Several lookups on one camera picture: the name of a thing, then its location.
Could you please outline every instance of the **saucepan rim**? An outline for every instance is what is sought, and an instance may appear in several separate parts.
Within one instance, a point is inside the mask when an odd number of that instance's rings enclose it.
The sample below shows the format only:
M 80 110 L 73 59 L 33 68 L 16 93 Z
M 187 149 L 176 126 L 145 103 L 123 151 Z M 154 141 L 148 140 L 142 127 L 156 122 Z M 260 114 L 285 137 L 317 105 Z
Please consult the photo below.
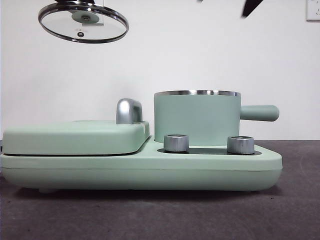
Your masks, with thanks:
M 160 91 L 154 94 L 157 96 L 167 95 L 224 95 L 240 97 L 240 92 L 236 91 L 224 91 L 224 90 L 174 90 L 174 91 Z

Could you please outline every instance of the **chrome handle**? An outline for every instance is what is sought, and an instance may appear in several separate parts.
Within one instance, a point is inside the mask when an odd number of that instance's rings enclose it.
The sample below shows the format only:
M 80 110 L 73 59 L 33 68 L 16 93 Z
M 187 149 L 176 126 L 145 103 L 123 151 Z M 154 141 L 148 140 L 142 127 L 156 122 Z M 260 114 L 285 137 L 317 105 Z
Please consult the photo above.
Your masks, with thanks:
M 139 101 L 122 98 L 116 105 L 116 124 L 134 124 L 142 121 L 142 106 Z

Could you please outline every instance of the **mint green saucepan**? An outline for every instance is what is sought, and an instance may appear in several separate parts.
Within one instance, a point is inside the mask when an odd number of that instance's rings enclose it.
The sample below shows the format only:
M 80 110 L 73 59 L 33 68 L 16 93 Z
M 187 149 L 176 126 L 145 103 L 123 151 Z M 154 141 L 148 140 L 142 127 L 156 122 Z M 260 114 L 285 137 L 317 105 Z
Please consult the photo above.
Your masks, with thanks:
M 154 140 L 168 134 L 189 136 L 191 146 L 224 146 L 239 135 L 242 120 L 275 121 L 273 105 L 241 106 L 241 94 L 220 90 L 163 91 L 154 95 Z

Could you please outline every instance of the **glass lid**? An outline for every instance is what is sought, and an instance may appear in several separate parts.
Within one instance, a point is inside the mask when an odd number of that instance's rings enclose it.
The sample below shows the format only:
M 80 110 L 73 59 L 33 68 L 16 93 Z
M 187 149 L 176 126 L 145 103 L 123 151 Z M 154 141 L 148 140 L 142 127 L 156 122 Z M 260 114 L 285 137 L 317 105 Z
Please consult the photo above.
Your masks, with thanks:
M 117 11 L 82 1 L 45 6 L 40 10 L 38 20 L 50 34 L 86 44 L 114 42 L 129 30 L 127 19 Z

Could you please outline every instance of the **silver knob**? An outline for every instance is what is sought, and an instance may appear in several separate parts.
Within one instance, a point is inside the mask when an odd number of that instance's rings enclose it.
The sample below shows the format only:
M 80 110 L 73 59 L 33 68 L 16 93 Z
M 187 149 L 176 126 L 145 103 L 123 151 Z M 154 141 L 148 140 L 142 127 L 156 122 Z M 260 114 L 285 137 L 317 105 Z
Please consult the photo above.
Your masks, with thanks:
M 255 140 L 250 136 L 229 136 L 227 151 L 233 154 L 254 154 Z
M 169 152 L 188 152 L 189 137 L 182 134 L 169 134 L 164 136 L 163 148 Z

